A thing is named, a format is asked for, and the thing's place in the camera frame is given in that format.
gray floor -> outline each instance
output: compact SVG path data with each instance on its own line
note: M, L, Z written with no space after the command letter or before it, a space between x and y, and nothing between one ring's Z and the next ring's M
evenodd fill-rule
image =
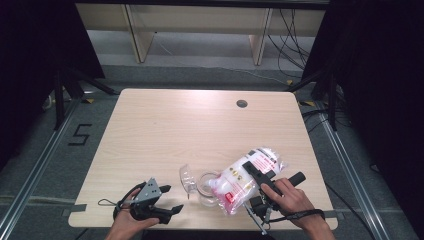
M137 64L127 33L89 33L106 74L103 82L116 90L139 87L283 91L287 87L286 80L298 80L279 71L278 52L269 40L261 66L254 66L247 36L158 33L146 62ZM273 39L281 43L279 36L273 36ZM299 38L299 44L306 50L310 50L313 41L314 38ZM291 53L290 56L301 63L297 54ZM301 75L301 69L287 60L280 60L280 68L286 74ZM78 195L117 101L117 96L104 94L90 85L83 84L83 87L87 91L86 97L94 98L94 102L78 104L9 239L75 239L83 231L67 224L66 211ZM297 91L297 99L310 100L312 88L313 84L310 84ZM302 112L316 109L314 106L300 108ZM342 106L339 110L338 135L390 239L418 239L382 177L369 167L372 160ZM1 216L8 210L14 196L19 194L53 134L54 117L54 107L40 116L20 154L0 173ZM305 125L310 131L324 180L363 218L363 209L323 128L327 123L321 121L318 115L314 115ZM91 124L84 129L90 135L87 144L69 146L69 143L81 140L73 136L79 124ZM372 239L346 204L330 189L328 191L339 219L339 226L334 230L336 237ZM107 229L90 229L80 239L102 239L106 233ZM307 239L301 231L271 232L271 235L275 239Z

hand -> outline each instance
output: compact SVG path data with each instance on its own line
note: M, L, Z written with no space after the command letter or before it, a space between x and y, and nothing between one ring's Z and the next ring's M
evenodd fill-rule
M296 189L287 178L276 180L275 186L284 194L283 196L274 192L266 184L262 184L261 189L280 206L280 212L283 215L315 209L305 192L301 189ZM312 239L334 239L327 222L320 215L309 215L291 222L305 230Z
M134 190L127 198L131 200L140 189ZM142 221L135 220L130 213L129 205L123 205L121 211L117 214L112 227L106 236L107 240L127 240L143 229L149 228L159 223L158 218L149 218Z

wooden table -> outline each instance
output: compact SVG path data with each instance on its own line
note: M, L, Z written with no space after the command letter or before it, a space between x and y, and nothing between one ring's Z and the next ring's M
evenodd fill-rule
M244 100L247 107L239 107ZM277 177L298 171L306 181L298 187L315 207L331 205L299 107L292 93L216 90L126 89L115 106L73 212L73 227L110 227L113 207L99 206L106 198L117 202L132 187L155 177L159 186L171 185L156 206L170 209L184 204L168 225L154 228L259 230L243 207L226 216L219 206L205 207L187 193L179 169L189 164L199 177L221 171L256 147L270 147L289 164ZM275 212L271 218L281 217ZM336 218L327 219L337 227ZM272 230L297 229L291 222L272 224Z

plastic bag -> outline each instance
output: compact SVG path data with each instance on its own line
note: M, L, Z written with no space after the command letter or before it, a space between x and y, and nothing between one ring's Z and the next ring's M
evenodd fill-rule
M222 171L218 178L209 180L213 194L227 214L236 214L237 208L259 190L256 181L243 168L243 164L247 161L250 161L263 174L270 170L279 174L286 167L279 160L278 154L270 148L256 148Z

round hole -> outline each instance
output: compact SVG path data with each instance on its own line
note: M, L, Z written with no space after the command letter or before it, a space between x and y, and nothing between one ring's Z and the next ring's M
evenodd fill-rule
M245 100L238 100L237 106L239 106L241 108L245 108L245 107L247 107L247 102Z

